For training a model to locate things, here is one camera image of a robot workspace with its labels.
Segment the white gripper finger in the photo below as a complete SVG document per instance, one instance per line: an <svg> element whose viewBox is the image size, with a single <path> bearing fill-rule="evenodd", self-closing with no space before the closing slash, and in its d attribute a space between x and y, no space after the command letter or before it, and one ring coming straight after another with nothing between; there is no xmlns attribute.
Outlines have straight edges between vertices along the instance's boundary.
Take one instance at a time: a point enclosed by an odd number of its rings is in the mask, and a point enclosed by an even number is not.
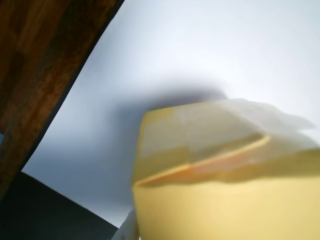
<svg viewBox="0 0 320 240"><path fill-rule="evenodd" d="M114 240L136 240L137 239L137 219L134 210L131 210L125 221L114 234Z"/></svg>

